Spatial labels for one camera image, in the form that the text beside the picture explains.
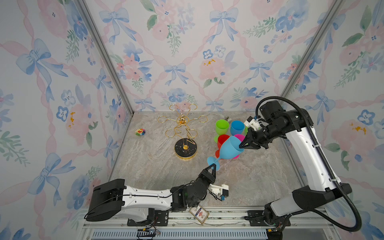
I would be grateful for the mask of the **red wine glass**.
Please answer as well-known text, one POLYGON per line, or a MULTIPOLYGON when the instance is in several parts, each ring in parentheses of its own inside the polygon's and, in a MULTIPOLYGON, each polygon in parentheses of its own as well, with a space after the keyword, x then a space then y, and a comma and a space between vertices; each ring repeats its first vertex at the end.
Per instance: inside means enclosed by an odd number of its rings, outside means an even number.
POLYGON ((230 138, 229 135, 220 135, 220 136, 218 137, 218 142, 217 142, 218 150, 217 150, 216 153, 215 153, 216 158, 218 158, 218 157, 220 156, 220 149, 221 149, 223 143, 224 143, 226 140, 228 140, 229 138, 230 138))

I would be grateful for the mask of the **teal wine glass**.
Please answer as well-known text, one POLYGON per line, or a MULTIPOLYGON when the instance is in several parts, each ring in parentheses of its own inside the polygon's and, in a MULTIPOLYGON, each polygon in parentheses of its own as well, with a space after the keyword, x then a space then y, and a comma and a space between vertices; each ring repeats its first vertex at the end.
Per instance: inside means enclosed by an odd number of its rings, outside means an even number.
POLYGON ((238 138, 234 136, 229 137, 222 144, 218 158, 208 157, 207 163, 209 164, 209 167, 218 171, 220 169, 219 160, 230 160, 240 155, 244 151, 244 149, 240 148, 240 144, 241 141, 238 138))

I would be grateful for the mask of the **blue wine glass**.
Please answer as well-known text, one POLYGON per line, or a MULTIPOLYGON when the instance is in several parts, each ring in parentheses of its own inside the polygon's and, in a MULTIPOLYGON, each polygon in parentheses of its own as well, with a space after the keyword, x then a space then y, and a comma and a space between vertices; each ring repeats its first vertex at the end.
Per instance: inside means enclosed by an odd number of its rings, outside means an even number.
POLYGON ((244 130, 245 130, 245 125, 244 125, 243 122, 241 122, 241 121, 232 121, 231 129, 230 129, 230 132, 231 132, 232 136, 241 135, 244 130))

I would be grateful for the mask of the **pink wine glass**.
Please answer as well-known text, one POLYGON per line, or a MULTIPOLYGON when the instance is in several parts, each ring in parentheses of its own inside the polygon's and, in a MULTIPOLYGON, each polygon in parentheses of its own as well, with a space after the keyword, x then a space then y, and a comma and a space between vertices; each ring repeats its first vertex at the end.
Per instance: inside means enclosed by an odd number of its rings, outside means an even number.
POLYGON ((239 139, 241 142, 245 139, 245 136, 242 135, 242 134, 236 134, 234 135, 237 139, 239 139))

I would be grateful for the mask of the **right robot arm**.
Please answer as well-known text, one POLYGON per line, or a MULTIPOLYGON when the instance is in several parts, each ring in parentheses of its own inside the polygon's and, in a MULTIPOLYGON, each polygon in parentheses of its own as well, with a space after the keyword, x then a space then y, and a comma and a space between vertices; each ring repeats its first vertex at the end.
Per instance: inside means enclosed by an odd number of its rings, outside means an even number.
POLYGON ((257 105, 255 117, 245 122, 248 133, 241 149, 268 149, 278 138, 289 140, 307 175, 307 184, 288 196, 265 205, 263 220, 274 225, 289 215, 311 212, 352 193, 333 171, 317 139, 314 123, 305 110, 292 101, 272 96, 257 105))

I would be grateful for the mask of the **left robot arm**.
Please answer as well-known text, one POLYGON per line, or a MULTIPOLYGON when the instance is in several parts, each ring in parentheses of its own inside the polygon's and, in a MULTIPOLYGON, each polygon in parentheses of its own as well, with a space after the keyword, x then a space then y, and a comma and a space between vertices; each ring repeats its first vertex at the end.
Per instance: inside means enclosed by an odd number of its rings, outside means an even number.
POLYGON ((89 210, 84 216, 88 222, 106 221, 122 216, 135 222, 144 222, 155 211, 181 212, 203 201, 209 187, 216 180, 215 164, 203 169, 196 180, 166 190, 142 190, 127 186, 124 179, 116 179, 94 188, 89 210))

